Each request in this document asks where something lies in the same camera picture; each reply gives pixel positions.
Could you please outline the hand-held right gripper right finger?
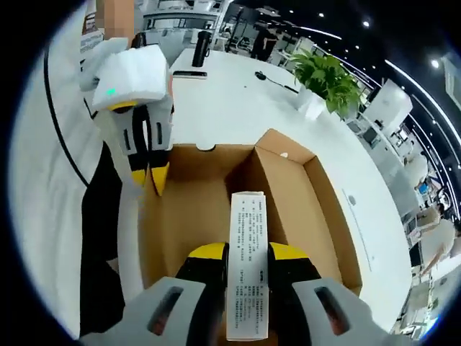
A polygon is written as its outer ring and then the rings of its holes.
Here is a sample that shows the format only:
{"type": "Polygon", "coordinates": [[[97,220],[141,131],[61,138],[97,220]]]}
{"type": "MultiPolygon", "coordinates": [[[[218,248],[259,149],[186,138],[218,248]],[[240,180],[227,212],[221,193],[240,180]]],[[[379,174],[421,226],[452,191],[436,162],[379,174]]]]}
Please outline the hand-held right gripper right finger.
{"type": "Polygon", "coordinates": [[[308,255],[268,248],[270,312],[278,345],[384,345],[389,334],[368,305],[341,283],[322,278],[308,255]]]}

